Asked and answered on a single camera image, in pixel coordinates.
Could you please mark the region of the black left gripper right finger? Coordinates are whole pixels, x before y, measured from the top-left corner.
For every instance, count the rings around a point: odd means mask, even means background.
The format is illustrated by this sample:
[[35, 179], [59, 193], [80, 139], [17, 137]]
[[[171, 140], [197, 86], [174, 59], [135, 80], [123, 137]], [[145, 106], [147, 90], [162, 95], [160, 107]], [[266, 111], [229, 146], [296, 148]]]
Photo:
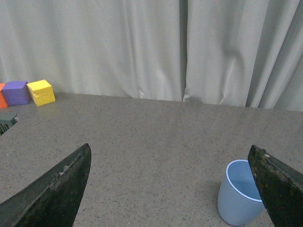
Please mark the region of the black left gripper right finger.
[[255, 145], [248, 162], [271, 221], [276, 227], [303, 225], [303, 174]]

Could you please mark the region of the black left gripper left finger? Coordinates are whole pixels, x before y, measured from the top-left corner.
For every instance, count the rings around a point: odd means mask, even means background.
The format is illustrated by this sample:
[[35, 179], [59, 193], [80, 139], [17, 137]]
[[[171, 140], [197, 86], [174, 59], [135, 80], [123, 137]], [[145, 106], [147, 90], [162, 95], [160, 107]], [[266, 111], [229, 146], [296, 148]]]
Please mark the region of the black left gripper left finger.
[[84, 144], [26, 188], [0, 205], [2, 227], [71, 227], [77, 216], [91, 167]]

